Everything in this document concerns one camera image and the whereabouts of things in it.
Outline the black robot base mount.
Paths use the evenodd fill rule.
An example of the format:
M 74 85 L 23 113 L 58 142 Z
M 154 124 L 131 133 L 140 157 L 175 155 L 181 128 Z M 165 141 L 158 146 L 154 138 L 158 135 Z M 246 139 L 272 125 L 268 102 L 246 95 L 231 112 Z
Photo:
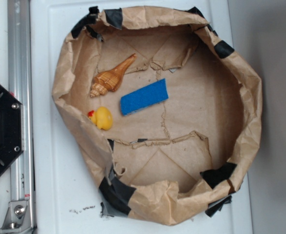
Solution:
M 22 104 L 0 85 L 0 177 L 23 152 Z

